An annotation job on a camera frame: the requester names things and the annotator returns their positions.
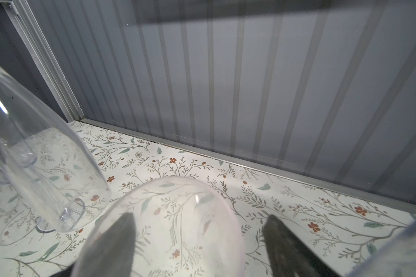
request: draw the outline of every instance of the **transparent dome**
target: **transparent dome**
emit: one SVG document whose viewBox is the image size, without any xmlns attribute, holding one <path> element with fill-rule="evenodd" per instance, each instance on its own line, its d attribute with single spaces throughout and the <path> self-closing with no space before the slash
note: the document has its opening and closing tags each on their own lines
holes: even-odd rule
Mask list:
<svg viewBox="0 0 416 277">
<path fill-rule="evenodd" d="M 192 178 L 153 180 L 99 220 L 73 277 L 241 276 L 244 240 L 216 191 Z"/>
</svg>

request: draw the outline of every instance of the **floral tablecloth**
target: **floral tablecloth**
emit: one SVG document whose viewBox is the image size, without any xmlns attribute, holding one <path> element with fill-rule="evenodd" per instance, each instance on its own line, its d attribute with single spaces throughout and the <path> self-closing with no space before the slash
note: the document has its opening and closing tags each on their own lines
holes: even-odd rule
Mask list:
<svg viewBox="0 0 416 277">
<path fill-rule="evenodd" d="M 164 176 L 195 178 L 215 189 L 241 225 L 246 276 L 271 275 L 261 237 L 261 226 L 269 214 L 281 219 L 341 275 L 416 219 L 414 214 L 373 202 L 93 125 L 77 121 L 70 125 L 94 155 L 111 188 L 108 207 L 139 184 Z M 70 233 L 33 230 L 12 245 L 0 246 L 0 277 L 45 277 L 65 269 L 78 257 L 96 220 Z"/>
</svg>

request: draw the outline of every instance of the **floral pattern surface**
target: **floral pattern surface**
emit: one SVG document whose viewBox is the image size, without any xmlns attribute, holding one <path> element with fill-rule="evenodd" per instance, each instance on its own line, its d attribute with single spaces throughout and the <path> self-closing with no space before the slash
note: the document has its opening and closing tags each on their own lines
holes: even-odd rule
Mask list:
<svg viewBox="0 0 416 277">
<path fill-rule="evenodd" d="M 241 225 L 246 276 L 272 275 L 261 233 L 270 214 L 281 219 L 341 275 L 348 274 L 416 219 L 414 214 L 373 202 L 93 125 L 76 121 L 70 125 L 94 155 L 111 188 L 108 207 L 140 184 L 165 176 L 195 178 L 219 193 Z M 90 198 L 99 200 L 98 195 Z M 70 233 L 42 234 L 34 229 L 20 241 L 0 246 L 0 276 L 44 277 L 65 269 L 78 257 L 99 219 Z M 179 250 L 172 254 L 176 262 L 183 258 Z M 204 272 L 192 276 L 204 276 Z"/>
</svg>

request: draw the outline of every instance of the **red flower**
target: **red flower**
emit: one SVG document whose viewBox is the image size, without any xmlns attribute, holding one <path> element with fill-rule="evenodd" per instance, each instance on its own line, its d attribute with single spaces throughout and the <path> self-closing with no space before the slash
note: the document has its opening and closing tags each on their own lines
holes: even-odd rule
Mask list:
<svg viewBox="0 0 416 277">
<path fill-rule="evenodd" d="M 315 233 L 317 233 L 318 231 L 320 231 L 319 225 L 314 224 L 314 223 L 312 223 L 312 222 L 308 225 L 308 227 L 310 227 L 311 229 L 313 229 L 313 231 L 314 231 Z"/>
<path fill-rule="evenodd" d="M 174 253 L 172 253 L 172 258 L 174 259 L 174 258 L 177 258 L 177 257 L 179 257 L 180 256 L 180 251 L 178 251 L 177 249 L 176 249 L 176 251 L 174 251 Z"/>
<path fill-rule="evenodd" d="M 92 198 L 91 198 L 91 201 L 97 201 L 97 199 L 99 199 L 100 198 L 100 196 L 93 196 Z"/>
<path fill-rule="evenodd" d="M 355 207 L 355 210 L 356 210 L 356 213 L 362 214 L 363 216 L 365 216 L 365 214 L 367 213 L 367 210 L 365 210 L 361 206 Z"/>
</svg>

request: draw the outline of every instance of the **clear plastic container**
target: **clear plastic container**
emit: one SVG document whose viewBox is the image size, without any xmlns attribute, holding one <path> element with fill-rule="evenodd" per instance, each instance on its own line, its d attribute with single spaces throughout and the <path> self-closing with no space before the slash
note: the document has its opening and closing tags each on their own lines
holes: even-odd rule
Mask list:
<svg viewBox="0 0 416 277">
<path fill-rule="evenodd" d="M 87 224 L 110 200 L 76 133 L 1 68 L 0 168 L 25 203 L 59 232 Z"/>
<path fill-rule="evenodd" d="M 147 182 L 99 220 L 73 277 L 241 276 L 244 240 L 216 191 L 192 178 Z"/>
</svg>

